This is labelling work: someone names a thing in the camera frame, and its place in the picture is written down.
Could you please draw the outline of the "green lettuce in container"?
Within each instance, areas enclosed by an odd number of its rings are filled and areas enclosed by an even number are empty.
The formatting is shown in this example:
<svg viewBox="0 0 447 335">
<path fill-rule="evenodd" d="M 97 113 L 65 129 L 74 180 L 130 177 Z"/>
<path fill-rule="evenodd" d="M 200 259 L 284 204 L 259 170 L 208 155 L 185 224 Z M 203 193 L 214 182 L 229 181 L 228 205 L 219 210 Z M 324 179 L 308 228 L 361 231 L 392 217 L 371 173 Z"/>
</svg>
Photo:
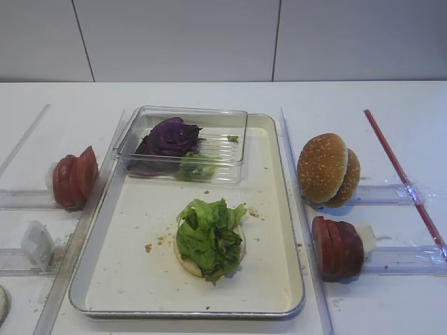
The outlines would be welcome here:
<svg viewBox="0 0 447 335">
<path fill-rule="evenodd" d="M 217 164 L 221 159 L 216 156 L 206 156 L 196 152 L 188 152 L 181 159 L 179 169 L 174 177 L 182 181 L 202 181 L 211 179 Z"/>
</svg>

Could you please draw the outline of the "small lettuce scrap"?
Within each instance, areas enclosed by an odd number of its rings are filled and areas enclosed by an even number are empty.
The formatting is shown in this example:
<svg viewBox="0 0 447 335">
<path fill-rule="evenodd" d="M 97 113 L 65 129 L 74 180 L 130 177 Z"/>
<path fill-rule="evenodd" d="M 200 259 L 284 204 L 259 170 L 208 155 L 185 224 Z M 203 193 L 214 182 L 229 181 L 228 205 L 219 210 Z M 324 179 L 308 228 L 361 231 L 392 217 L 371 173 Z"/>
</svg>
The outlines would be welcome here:
<svg viewBox="0 0 447 335">
<path fill-rule="evenodd" d="M 231 143 L 238 143 L 239 142 L 239 136 L 238 135 L 228 135 L 226 138 Z"/>
</svg>

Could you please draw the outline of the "green lettuce on bun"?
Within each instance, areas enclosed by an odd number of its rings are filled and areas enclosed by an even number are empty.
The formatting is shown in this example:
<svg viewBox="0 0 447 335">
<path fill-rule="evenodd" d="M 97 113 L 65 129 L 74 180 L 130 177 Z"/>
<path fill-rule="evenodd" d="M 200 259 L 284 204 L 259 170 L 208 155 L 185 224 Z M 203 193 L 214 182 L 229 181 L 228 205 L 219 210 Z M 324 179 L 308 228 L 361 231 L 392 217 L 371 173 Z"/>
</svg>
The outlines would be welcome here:
<svg viewBox="0 0 447 335">
<path fill-rule="evenodd" d="M 233 230 L 247 212 L 243 204 L 228 207 L 223 198 L 191 201 L 177 216 L 175 236 L 182 258 L 193 260 L 208 281 L 235 272 L 240 266 L 242 239 Z"/>
</svg>

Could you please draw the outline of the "meat patty slice stack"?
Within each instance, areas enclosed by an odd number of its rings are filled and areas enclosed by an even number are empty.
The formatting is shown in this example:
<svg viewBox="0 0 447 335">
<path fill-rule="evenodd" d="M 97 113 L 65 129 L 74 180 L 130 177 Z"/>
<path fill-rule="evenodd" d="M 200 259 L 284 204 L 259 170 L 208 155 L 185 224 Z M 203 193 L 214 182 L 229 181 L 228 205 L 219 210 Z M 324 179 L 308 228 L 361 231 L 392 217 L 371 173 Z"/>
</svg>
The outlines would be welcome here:
<svg viewBox="0 0 447 335">
<path fill-rule="evenodd" d="M 365 247 L 353 225 L 316 216 L 312 221 L 312 235 L 324 281 L 350 279 L 361 272 Z"/>
</svg>

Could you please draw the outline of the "tomato slice stack left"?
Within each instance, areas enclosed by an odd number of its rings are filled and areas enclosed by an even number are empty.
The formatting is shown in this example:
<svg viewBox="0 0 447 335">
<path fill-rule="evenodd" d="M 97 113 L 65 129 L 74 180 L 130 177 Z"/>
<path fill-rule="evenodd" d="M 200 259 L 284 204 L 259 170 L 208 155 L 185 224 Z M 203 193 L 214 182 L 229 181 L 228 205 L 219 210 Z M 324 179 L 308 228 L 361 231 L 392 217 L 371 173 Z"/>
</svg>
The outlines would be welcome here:
<svg viewBox="0 0 447 335">
<path fill-rule="evenodd" d="M 74 177 L 73 168 L 77 157 L 67 155 L 56 165 L 52 175 L 52 187 L 56 203 L 65 208 L 78 208 L 84 205 L 82 194 L 78 190 L 78 183 Z"/>
</svg>

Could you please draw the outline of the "clear plastic container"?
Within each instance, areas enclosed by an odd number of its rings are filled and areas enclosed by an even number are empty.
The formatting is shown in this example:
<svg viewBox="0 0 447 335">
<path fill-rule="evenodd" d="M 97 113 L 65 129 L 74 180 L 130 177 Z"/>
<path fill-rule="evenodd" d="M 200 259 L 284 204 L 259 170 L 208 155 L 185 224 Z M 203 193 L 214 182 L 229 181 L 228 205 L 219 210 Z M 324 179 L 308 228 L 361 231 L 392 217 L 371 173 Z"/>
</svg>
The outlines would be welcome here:
<svg viewBox="0 0 447 335">
<path fill-rule="evenodd" d="M 239 110 L 212 110 L 185 107 L 162 107 L 143 105 L 126 122 L 122 134 L 118 137 L 113 150 L 115 156 L 124 165 L 129 176 L 135 178 L 179 180 L 175 172 L 144 177 L 133 174 L 128 164 L 133 160 L 181 162 L 183 157 L 143 156 L 135 154 L 142 139 L 162 121 L 180 117 L 184 123 L 201 128 L 198 138 L 198 152 L 206 156 L 216 156 L 221 160 L 211 179 L 198 182 L 236 183 L 240 180 L 240 170 L 244 160 L 244 143 L 247 132 L 248 114 Z M 239 142 L 231 143 L 228 135 L 238 135 Z"/>
</svg>

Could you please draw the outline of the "purple cabbage leaf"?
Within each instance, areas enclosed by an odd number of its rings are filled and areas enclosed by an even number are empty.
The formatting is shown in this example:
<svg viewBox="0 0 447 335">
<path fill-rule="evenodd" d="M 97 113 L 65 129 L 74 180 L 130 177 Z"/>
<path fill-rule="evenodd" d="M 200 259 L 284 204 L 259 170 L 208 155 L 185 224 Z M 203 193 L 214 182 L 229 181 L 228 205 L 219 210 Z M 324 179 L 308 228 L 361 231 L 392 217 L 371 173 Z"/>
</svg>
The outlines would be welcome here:
<svg viewBox="0 0 447 335">
<path fill-rule="evenodd" d="M 189 152 L 198 152 L 198 138 L 201 128 L 184 123 L 180 117 L 172 117 L 157 124 L 146 135 L 135 151 L 143 156 L 185 157 Z M 131 173 L 138 176 L 154 177 L 175 172 L 179 163 L 161 161 L 133 160 L 128 164 Z"/>
</svg>

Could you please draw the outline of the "front sesame bun top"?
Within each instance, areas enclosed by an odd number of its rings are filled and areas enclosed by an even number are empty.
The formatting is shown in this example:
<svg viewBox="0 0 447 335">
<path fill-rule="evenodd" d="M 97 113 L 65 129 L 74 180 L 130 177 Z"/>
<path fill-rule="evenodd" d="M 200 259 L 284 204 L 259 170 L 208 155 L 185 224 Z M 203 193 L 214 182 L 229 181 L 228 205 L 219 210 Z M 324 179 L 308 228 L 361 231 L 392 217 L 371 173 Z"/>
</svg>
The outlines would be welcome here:
<svg viewBox="0 0 447 335">
<path fill-rule="evenodd" d="M 347 163 L 348 148 L 337 134 L 324 133 L 310 139 L 297 164 L 302 194 L 315 203 L 333 198 L 342 185 Z"/>
</svg>

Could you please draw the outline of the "sesame bun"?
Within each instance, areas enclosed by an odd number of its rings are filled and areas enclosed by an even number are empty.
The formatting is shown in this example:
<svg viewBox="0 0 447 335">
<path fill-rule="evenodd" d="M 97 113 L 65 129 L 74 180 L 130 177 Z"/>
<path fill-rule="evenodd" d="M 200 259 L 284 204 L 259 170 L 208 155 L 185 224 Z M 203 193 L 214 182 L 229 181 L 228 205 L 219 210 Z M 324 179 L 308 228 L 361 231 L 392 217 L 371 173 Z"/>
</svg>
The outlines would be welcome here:
<svg viewBox="0 0 447 335">
<path fill-rule="evenodd" d="M 327 207 L 345 205 L 354 195 L 360 181 L 360 162 L 355 152 L 348 149 L 348 163 L 344 180 L 336 195 L 326 202 Z"/>
<path fill-rule="evenodd" d="M 324 133 L 310 139 L 297 164 L 302 194 L 315 203 L 333 198 L 342 185 L 347 163 L 348 148 L 337 134 Z"/>
</svg>

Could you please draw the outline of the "bottom bun half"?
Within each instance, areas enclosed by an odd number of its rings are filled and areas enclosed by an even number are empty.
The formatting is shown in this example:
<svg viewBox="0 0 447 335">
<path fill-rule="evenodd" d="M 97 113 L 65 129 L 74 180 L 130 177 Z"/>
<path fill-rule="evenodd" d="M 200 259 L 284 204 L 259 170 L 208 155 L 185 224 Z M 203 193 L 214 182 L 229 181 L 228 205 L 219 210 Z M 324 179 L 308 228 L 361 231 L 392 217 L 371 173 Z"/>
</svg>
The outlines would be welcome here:
<svg viewBox="0 0 447 335">
<path fill-rule="evenodd" d="M 241 225 L 237 225 L 233 231 L 236 234 L 238 234 L 240 236 L 240 238 L 242 239 L 241 244 L 240 244 L 241 251 L 240 251 L 240 257 L 239 257 L 239 262 L 241 262 L 245 256 L 245 253 L 246 253 L 245 235 L 244 235 Z M 181 266 L 187 272 L 189 272 L 190 274 L 197 276 L 199 278 L 203 277 L 200 267 L 193 260 L 189 259 L 188 257 L 182 258 L 182 254 L 180 253 L 179 247 L 177 245 L 177 237 L 174 237 L 174 239 L 173 239 L 173 249 L 174 249 L 174 252 L 175 252 L 178 262 L 181 264 Z"/>
</svg>

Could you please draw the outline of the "rear sesame bun top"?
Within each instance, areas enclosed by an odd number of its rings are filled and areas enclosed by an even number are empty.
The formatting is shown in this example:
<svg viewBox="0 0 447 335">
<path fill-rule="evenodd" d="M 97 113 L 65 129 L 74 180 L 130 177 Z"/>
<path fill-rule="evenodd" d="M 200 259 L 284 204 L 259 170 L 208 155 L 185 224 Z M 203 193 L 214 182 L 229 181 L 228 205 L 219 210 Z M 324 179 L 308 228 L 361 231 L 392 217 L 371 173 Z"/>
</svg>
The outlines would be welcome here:
<svg viewBox="0 0 447 335">
<path fill-rule="evenodd" d="M 326 202 L 327 207 L 345 205 L 354 195 L 360 181 L 360 162 L 355 152 L 348 149 L 348 163 L 344 180 L 336 195 Z"/>
</svg>

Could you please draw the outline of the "metal baking tray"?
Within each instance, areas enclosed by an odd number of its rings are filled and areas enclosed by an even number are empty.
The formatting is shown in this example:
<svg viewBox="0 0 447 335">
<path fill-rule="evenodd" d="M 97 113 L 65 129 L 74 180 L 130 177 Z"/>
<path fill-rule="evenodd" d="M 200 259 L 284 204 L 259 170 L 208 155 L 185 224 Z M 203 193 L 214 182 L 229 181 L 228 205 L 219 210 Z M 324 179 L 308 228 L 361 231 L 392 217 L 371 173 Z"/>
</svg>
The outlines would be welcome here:
<svg viewBox="0 0 447 335">
<path fill-rule="evenodd" d="M 278 319 L 305 297 L 274 121 L 251 114 L 237 184 L 129 177 L 117 161 L 68 291 L 71 305 L 105 319 Z M 194 199 L 248 206 L 237 271 L 211 283 L 174 252 L 178 213 Z"/>
</svg>

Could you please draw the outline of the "white pusher block right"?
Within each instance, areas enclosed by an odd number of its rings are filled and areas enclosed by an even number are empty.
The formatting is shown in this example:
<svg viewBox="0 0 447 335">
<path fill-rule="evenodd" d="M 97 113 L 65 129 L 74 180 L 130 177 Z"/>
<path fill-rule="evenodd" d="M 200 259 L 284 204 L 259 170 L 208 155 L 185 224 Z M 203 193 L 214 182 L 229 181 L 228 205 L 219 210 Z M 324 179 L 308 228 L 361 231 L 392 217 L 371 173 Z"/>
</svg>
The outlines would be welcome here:
<svg viewBox="0 0 447 335">
<path fill-rule="evenodd" d="M 364 261 L 367 261 L 368 257 L 376 248 L 376 235 L 374 234 L 372 226 L 367 222 L 357 223 L 354 225 L 354 228 L 362 242 Z"/>
</svg>

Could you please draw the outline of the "white pusher block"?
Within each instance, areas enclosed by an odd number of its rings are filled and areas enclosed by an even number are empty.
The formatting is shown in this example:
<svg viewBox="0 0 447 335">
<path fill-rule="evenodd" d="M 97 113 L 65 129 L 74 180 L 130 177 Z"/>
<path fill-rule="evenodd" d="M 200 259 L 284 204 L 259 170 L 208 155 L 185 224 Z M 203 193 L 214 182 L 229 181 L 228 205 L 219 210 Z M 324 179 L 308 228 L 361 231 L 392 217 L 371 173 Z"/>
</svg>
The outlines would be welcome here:
<svg viewBox="0 0 447 335">
<path fill-rule="evenodd" d="M 47 228 L 39 221 L 31 221 L 25 231 L 21 248 L 25 256 L 42 272 L 46 272 L 54 253 L 54 241 Z"/>
<path fill-rule="evenodd" d="M 362 242 L 364 261 L 367 261 L 368 257 L 376 248 L 376 235 L 374 234 L 372 226 L 367 222 L 357 223 L 354 225 L 354 228 Z"/>
</svg>

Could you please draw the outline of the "white pusher behind tomatoes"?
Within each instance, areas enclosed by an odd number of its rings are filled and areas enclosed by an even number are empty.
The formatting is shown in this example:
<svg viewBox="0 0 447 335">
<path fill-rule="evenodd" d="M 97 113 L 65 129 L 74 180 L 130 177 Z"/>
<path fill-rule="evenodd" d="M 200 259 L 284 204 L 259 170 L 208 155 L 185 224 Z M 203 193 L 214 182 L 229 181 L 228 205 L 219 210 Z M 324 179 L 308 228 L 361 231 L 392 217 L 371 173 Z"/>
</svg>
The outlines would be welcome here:
<svg viewBox="0 0 447 335">
<path fill-rule="evenodd" d="M 48 168 L 48 171 L 45 174 L 45 185 L 50 192 L 53 192 L 53 174 L 56 168 L 56 164 L 51 164 Z"/>
</svg>

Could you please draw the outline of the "red straw stick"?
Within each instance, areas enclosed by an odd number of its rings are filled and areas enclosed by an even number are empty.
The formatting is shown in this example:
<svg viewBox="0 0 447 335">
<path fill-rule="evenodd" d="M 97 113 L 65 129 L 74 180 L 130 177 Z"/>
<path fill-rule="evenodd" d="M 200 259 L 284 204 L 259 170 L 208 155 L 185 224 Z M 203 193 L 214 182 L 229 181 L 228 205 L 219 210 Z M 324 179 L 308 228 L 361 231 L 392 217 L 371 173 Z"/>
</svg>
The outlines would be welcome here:
<svg viewBox="0 0 447 335">
<path fill-rule="evenodd" d="M 409 178 L 407 177 L 404 169 L 400 165 L 400 162 L 398 161 L 393 150 L 391 149 L 390 145 L 388 144 L 388 141 L 386 140 L 384 134 L 382 133 L 379 125 L 375 121 L 372 113 L 368 109 L 366 109 L 366 110 L 364 110 L 364 114 L 367 117 L 367 120 L 368 120 L 370 126 L 374 130 L 379 142 L 381 143 L 381 146 L 383 147 L 385 153 L 387 154 L 388 159 L 392 163 L 401 182 L 406 186 L 407 192 L 410 194 L 410 196 L 413 200 L 414 206 L 417 209 L 417 211 L 418 211 L 421 219 L 423 220 L 426 228 L 428 229 L 429 233 L 431 234 L 434 243 L 439 248 L 445 249 L 446 248 L 445 241 L 443 240 L 439 231 L 437 230 L 436 225 L 434 224 L 433 220 L 431 219 L 430 215 L 428 214 L 424 204 L 420 200 L 420 197 L 414 191 L 414 188 L 410 187 L 411 182 L 410 182 Z"/>
</svg>

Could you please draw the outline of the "white pusher block left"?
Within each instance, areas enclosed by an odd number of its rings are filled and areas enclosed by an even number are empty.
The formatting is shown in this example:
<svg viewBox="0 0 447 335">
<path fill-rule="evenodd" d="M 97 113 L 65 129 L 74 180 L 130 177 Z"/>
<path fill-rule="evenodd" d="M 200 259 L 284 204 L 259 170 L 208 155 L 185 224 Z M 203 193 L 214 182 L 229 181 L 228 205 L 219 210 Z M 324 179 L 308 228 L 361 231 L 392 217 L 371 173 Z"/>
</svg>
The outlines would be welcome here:
<svg viewBox="0 0 447 335">
<path fill-rule="evenodd" d="M 54 241 L 47 228 L 39 221 L 31 221 L 25 231 L 21 248 L 25 256 L 42 272 L 46 272 L 54 253 Z"/>
</svg>

